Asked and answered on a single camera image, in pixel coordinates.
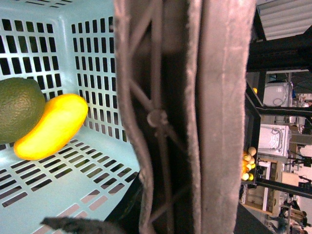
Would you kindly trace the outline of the left gripper dark finger tip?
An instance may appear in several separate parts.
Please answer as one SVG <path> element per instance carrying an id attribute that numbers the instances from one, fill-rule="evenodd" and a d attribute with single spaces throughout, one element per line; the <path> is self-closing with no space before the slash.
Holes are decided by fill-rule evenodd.
<path id="1" fill-rule="evenodd" d="M 41 223 L 53 230 L 63 230 L 68 234 L 125 234 L 117 224 L 86 218 L 46 217 Z"/>

